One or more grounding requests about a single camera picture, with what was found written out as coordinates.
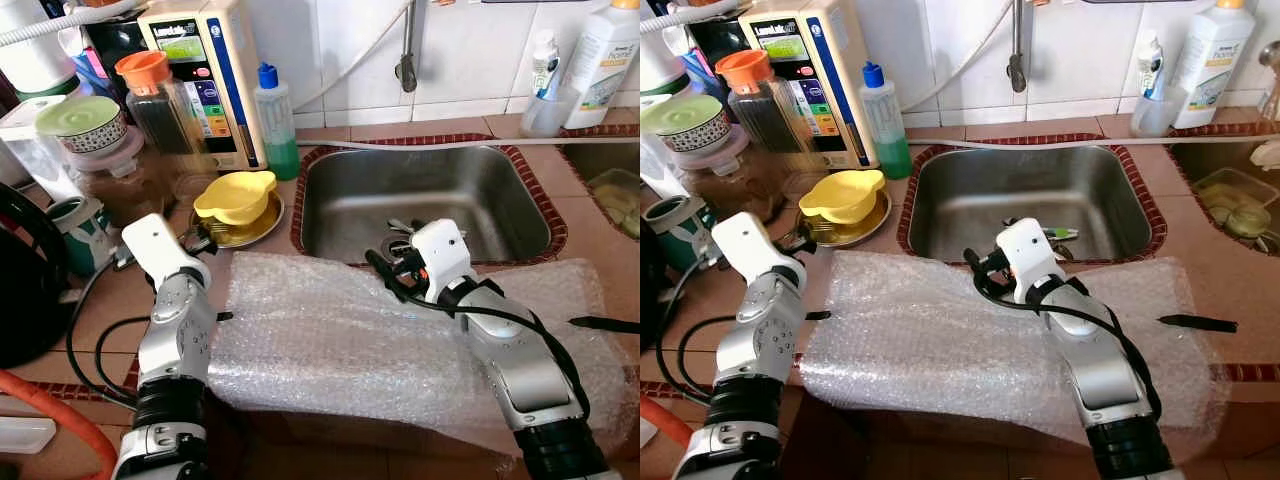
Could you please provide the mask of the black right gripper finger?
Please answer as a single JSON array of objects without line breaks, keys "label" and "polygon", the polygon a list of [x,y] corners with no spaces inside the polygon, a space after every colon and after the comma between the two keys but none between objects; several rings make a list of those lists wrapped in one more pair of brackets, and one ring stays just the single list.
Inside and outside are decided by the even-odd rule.
[{"label": "black right gripper finger", "polygon": [[399,283],[393,268],[376,250],[366,250],[365,259],[379,275],[388,291],[393,294],[402,294],[402,284]]},{"label": "black right gripper finger", "polygon": [[963,251],[964,260],[972,270],[973,284],[980,294],[989,293],[989,271],[986,269],[984,259],[978,255],[973,248],[965,248]]}]

